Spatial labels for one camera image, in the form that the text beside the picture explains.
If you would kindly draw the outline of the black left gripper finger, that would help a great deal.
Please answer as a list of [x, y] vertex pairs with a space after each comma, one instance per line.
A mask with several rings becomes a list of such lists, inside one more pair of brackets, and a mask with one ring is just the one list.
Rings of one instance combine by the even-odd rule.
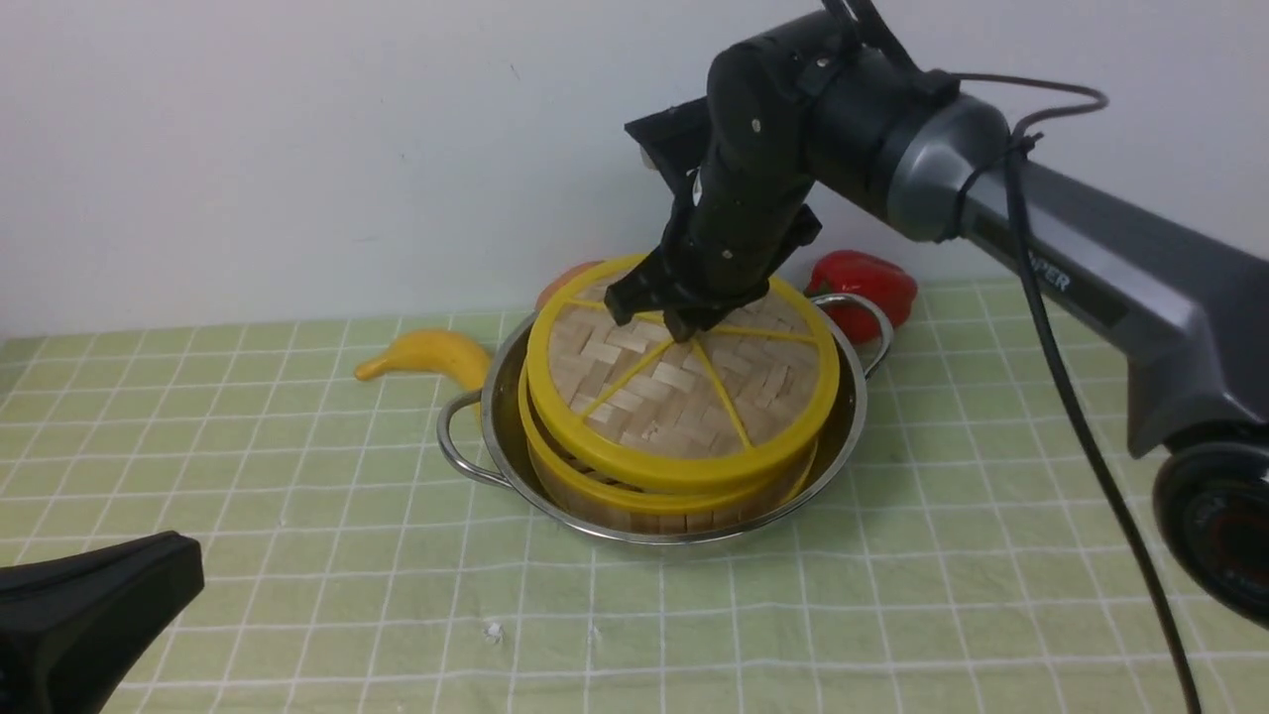
[[100, 713], [204, 588], [202, 547], [176, 531], [1, 569], [1, 710]]

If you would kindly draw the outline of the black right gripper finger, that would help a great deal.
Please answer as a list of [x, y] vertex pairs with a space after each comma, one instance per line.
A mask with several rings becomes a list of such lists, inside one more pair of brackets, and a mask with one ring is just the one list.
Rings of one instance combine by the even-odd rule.
[[688, 342], [700, 331], [716, 328], [730, 313], [766, 297], [766, 288], [753, 288], [737, 297], [702, 297], [671, 288], [662, 298], [662, 325], [675, 342]]
[[675, 308], [674, 289], [661, 250], [651, 250], [607, 287], [604, 306], [617, 326], [626, 326], [640, 313], [662, 313]]

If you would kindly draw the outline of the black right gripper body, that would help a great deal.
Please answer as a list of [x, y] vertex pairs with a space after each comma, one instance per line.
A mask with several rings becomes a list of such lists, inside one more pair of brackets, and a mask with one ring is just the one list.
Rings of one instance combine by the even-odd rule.
[[676, 288], [737, 297], [765, 288], [805, 238], [788, 238], [813, 185], [801, 117], [775, 101], [698, 98], [626, 123], [674, 193], [657, 249]]

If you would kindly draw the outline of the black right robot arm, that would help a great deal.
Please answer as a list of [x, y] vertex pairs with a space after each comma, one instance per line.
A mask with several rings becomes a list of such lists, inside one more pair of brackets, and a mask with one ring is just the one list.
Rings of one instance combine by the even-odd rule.
[[661, 312], [674, 339], [758, 301], [819, 222], [821, 185], [914, 241], [966, 238], [1126, 356], [1127, 444], [1166, 446], [1157, 528], [1214, 601], [1266, 624], [1264, 259], [1027, 159], [1015, 126], [917, 68], [869, 1], [716, 55], [703, 98], [627, 126], [670, 185], [657, 249], [607, 289], [615, 322]]

